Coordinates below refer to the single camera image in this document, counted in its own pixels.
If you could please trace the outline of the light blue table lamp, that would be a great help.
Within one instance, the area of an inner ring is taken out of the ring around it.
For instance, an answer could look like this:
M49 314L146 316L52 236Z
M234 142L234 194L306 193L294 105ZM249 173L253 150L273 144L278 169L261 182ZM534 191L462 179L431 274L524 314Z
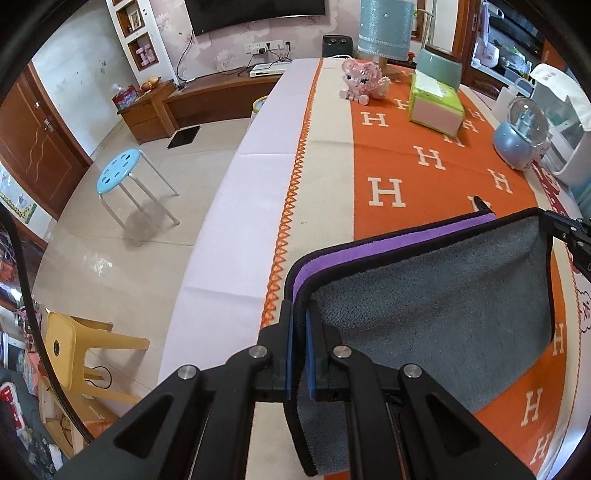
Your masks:
M412 1L361 1L358 50L377 58L384 76L396 73L388 66L389 60L408 59L414 17Z

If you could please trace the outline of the red tissue box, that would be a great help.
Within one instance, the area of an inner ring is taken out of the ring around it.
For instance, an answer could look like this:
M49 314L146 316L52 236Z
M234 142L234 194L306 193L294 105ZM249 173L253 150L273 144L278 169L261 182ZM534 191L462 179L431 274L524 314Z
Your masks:
M139 98L138 90L133 85L121 87L113 84L112 90L114 93L112 101L118 110L124 110Z

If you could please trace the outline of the wooden TV cabinet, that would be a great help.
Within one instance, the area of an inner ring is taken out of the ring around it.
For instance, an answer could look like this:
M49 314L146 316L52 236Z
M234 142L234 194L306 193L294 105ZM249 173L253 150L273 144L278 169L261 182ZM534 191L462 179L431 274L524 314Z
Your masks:
M278 80L277 75L251 78L232 71L200 77L181 90L168 80L119 115L137 143L143 144L191 126L249 118L253 102L269 95Z

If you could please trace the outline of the blue round stool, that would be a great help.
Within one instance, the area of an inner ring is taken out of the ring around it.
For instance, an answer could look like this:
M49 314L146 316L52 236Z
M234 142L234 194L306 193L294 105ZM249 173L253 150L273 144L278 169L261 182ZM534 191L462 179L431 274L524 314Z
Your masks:
M178 226L180 221L176 218L176 216L155 197L155 195L134 173L134 170L140 161L143 161L157 175L157 177L164 183L164 185L174 196L178 197L180 195L180 193L160 173L160 171L154 166L148 156L141 149L131 148L119 153L117 156L111 159L97 178L95 192L102 207L122 229L125 229L124 222L115 213L115 211L105 199L105 196L108 193L115 189L119 189L132 202L132 204L140 213L146 215L145 209L139 204L139 202L124 184L126 180L131 180L144 193L144 195L166 215L166 217L172 222L174 226Z

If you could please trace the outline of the green tissue box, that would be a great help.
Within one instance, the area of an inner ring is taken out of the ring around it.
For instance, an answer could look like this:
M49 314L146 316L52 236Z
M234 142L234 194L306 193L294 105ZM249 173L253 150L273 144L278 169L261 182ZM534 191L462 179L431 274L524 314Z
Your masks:
M409 96L409 120L456 137L465 119L464 106L451 86L416 70Z

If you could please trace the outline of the orange H pattern blanket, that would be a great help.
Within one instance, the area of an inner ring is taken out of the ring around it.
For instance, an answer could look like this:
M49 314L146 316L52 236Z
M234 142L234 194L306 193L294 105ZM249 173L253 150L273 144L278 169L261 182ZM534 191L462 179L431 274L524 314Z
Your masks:
M383 101L339 97L342 63L302 59L287 67L260 118L270 137L294 143L280 179L280 220L262 323L276 323L290 266L308 252L473 212L477 199L505 216L538 206L571 217L566 189L541 167L518 172L493 149L496 119L468 89L455 137L410 121L412 74ZM541 359L478 412L541 479L554 478L590 416L590 285L564 246L552 256L556 337Z

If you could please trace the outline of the teal canister brown lid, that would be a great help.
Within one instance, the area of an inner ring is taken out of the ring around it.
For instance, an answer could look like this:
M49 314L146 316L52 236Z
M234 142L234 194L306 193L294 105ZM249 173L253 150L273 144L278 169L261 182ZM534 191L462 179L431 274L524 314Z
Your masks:
M448 85L455 91L459 90L463 67L460 62L454 59L423 48L417 57L416 69L438 82Z

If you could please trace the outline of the black floor scale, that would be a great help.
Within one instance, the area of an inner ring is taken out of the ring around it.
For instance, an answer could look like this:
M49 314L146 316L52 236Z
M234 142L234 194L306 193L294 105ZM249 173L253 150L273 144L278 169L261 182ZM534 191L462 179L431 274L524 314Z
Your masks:
M181 146L191 144L194 141L195 137L197 136L199 130L200 130L199 125L190 126L190 127L186 127L181 130L178 130L172 136L171 140L169 141L169 143L167 145L167 148L173 149L173 148L178 148Z

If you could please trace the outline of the yellow plastic stool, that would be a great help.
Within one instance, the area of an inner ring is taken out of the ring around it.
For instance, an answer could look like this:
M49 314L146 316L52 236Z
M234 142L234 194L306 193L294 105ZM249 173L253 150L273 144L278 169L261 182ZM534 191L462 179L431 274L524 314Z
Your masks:
M92 369L85 364L91 349L147 350L147 338L114 333L108 322L73 317L50 311L44 338L51 366L60 386L68 392L109 401L135 404L139 398L131 394L100 388L90 383Z

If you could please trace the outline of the white storage box appliance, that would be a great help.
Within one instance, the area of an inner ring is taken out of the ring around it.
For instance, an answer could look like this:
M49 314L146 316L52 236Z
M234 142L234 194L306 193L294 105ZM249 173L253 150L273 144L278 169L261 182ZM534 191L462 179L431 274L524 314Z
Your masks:
M562 183L579 187L590 179L590 101L576 80L549 64L538 64L530 77L532 99L549 123L542 163Z

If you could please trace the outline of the pale pink tablecloth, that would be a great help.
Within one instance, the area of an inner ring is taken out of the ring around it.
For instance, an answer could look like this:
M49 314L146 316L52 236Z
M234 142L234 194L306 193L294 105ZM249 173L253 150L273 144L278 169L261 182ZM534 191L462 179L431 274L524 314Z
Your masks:
M201 370L221 365L256 343L279 231L277 183L294 154L293 142L270 137L267 128L259 112L202 224L172 314L159 381L184 364ZM283 408L257 406L254 419L246 479L312 479L297 459Z

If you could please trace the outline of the pink toy figure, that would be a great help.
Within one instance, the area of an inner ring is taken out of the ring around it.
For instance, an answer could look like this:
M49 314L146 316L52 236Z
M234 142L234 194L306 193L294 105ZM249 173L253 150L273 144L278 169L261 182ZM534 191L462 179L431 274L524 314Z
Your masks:
M391 79L383 75L378 64L345 59L342 72L345 87L339 91L341 99L367 106L372 99L384 100L387 97Z

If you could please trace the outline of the blue snow globe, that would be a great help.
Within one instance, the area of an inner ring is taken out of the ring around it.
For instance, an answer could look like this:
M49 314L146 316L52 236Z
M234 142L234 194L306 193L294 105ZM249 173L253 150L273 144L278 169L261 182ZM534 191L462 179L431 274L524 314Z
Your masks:
M506 117L495 130L493 146L501 159L514 170L524 171L540 161L550 146L549 122L536 102L516 97Z

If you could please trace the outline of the brown wooden door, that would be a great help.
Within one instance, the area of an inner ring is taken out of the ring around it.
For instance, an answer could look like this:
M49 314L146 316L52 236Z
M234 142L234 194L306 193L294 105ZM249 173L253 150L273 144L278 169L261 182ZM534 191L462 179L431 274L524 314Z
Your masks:
M1 163L54 219L92 164L31 63L1 104Z

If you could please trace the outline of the black wall television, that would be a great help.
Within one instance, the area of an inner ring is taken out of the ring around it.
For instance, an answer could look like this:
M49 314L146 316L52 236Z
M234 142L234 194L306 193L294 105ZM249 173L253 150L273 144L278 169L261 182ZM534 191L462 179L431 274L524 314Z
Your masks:
M185 7L193 33L283 17L325 15L324 0L188 0Z

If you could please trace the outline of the white set-top box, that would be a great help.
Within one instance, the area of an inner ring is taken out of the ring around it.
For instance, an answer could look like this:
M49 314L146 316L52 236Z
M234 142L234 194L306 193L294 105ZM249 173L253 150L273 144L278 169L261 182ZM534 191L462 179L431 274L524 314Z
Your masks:
M250 78L269 77L269 76L280 76L287 71L287 67L290 66L290 62L270 62L257 64L249 70Z

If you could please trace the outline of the purple grey towel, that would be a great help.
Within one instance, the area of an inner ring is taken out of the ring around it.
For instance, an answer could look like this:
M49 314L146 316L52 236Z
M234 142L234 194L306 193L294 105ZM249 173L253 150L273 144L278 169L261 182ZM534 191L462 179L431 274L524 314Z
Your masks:
M308 475L348 465L345 413L318 405L311 323L339 330L375 363L427 372L478 412L543 355L555 333L552 238L543 211L482 209L311 252L290 267L287 425Z

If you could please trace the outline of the white wall shelf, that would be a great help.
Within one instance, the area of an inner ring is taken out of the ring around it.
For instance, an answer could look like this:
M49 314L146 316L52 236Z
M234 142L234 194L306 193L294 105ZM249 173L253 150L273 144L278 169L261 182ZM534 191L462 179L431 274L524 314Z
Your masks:
M151 77L176 80L148 0L106 0L121 48L139 85Z

